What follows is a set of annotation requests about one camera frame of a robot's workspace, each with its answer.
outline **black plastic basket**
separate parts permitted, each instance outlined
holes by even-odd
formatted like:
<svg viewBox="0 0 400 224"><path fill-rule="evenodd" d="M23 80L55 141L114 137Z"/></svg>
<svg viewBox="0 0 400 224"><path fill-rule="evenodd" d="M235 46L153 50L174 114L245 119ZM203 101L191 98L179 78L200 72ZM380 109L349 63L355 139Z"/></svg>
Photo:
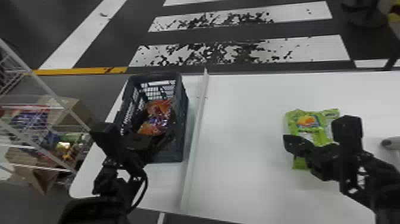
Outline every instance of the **black plastic basket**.
<svg viewBox="0 0 400 224"><path fill-rule="evenodd" d="M186 116L189 100L182 77L178 73L157 73L131 76L126 83L122 96L122 105L114 124L120 127L121 135L127 135L138 129L143 122L143 110L147 102L155 99L171 99L171 118L174 138L157 155L153 163L172 163L183 160L185 145Z"/></svg>

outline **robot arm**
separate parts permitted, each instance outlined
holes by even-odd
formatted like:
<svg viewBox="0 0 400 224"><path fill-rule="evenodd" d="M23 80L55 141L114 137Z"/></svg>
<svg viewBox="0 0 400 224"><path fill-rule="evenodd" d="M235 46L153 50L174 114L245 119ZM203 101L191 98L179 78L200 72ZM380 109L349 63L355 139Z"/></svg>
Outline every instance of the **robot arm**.
<svg viewBox="0 0 400 224"><path fill-rule="evenodd" d="M371 209L377 224L400 223L400 173L363 150L361 119L336 119L332 132L339 144L315 147L294 135L284 135L283 142L288 152L305 157L311 174L322 181L338 181L342 194Z"/></svg>
<svg viewBox="0 0 400 224"><path fill-rule="evenodd" d="M143 168L173 140L173 130L161 136L131 133L122 137L116 125L99 123L90 135L107 156L94 181L92 194L98 196L68 203L58 223L127 224L127 215L139 205L147 190L148 178ZM129 180L118 178L117 170L126 170Z"/></svg>

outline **white stripe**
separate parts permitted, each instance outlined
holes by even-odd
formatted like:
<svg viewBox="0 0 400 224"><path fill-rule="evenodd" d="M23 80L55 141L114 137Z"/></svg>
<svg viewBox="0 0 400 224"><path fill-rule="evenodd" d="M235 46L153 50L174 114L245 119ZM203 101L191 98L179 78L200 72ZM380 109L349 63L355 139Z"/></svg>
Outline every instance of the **white stripe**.
<svg viewBox="0 0 400 224"><path fill-rule="evenodd" d="M359 69L383 68L387 62L388 59L354 60L355 66ZM400 60L397 60L394 67L400 67Z"/></svg>
<svg viewBox="0 0 400 224"><path fill-rule="evenodd" d="M186 5L186 4L195 4L195 3L201 3L201 2L217 2L217 1L224 1L224 0L166 0L164 2L164 6Z"/></svg>
<svg viewBox="0 0 400 224"><path fill-rule="evenodd" d="M41 65L40 69L70 69L127 0L103 0Z"/></svg>
<svg viewBox="0 0 400 224"><path fill-rule="evenodd" d="M326 1L157 17L149 32L332 19Z"/></svg>
<svg viewBox="0 0 400 224"><path fill-rule="evenodd" d="M164 224L165 213L160 212L158 215L157 224Z"/></svg>
<svg viewBox="0 0 400 224"><path fill-rule="evenodd" d="M140 46L129 66L349 61L340 35Z"/></svg>

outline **green snack bag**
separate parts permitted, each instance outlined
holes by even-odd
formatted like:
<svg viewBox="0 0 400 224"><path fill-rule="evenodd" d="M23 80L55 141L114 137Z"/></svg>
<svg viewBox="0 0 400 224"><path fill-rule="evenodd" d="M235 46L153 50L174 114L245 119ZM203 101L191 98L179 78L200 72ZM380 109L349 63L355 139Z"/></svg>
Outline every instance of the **green snack bag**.
<svg viewBox="0 0 400 224"><path fill-rule="evenodd" d="M286 113L286 122L289 126L291 135L302 136L316 146L324 146L333 142L331 135L330 122L339 117L338 109L323 111L302 111L293 110ZM294 157L293 169L307 169L304 158Z"/></svg>

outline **white tabletop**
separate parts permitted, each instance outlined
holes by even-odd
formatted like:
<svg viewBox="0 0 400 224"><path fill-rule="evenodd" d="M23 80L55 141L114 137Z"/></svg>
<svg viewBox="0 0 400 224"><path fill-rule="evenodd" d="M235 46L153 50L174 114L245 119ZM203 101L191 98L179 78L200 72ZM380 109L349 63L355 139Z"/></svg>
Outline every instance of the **white tabletop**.
<svg viewBox="0 0 400 224"><path fill-rule="evenodd" d="M399 167L399 152L379 147L400 134L399 83L397 71L210 76L190 175L178 172L185 163L147 166L149 191L140 207L241 223L374 223L337 183L291 169L284 114L338 108L360 116L364 148ZM88 154L72 197L91 195L104 159L99 151Z"/></svg>
<svg viewBox="0 0 400 224"><path fill-rule="evenodd" d="M201 91L202 76L183 76L183 84L186 88L186 94L189 98L189 113L187 120L185 149L190 148L191 134L194 126L195 112L198 109L199 95ZM106 122L113 122L121 103L124 87L117 97ZM92 196L93 181L101 170L102 162L105 159L103 151L94 144L87 154L80 171L76 175L71 187L70 196L73 198L84 198ZM154 209L167 212L179 213L180 197L184 177L186 173L187 159L182 163L163 163L149 164L145 171L149 178L148 190L140 203L140 208ZM119 177L127 179L129 174L125 171L119 171Z"/></svg>

